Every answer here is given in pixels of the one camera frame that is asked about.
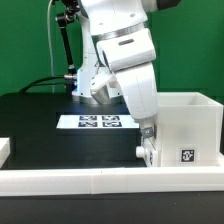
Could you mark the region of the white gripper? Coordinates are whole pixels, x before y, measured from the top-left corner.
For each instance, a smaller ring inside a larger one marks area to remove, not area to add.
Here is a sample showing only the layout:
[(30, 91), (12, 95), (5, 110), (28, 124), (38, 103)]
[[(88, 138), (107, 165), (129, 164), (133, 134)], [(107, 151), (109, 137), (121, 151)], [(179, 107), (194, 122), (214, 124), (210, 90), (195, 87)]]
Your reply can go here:
[(142, 137), (154, 137), (158, 100), (153, 65), (146, 63), (121, 70), (116, 73), (116, 78), (131, 117), (142, 129)]

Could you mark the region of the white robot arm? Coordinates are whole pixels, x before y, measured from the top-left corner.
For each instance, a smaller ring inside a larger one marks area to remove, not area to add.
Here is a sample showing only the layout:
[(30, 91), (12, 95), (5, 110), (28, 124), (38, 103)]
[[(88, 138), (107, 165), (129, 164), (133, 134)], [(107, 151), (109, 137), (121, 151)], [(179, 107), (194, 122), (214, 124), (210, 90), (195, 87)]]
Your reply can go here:
[(181, 0), (77, 0), (83, 34), (79, 87), (100, 104), (121, 93), (144, 138), (155, 134), (156, 59), (149, 12), (177, 6)]

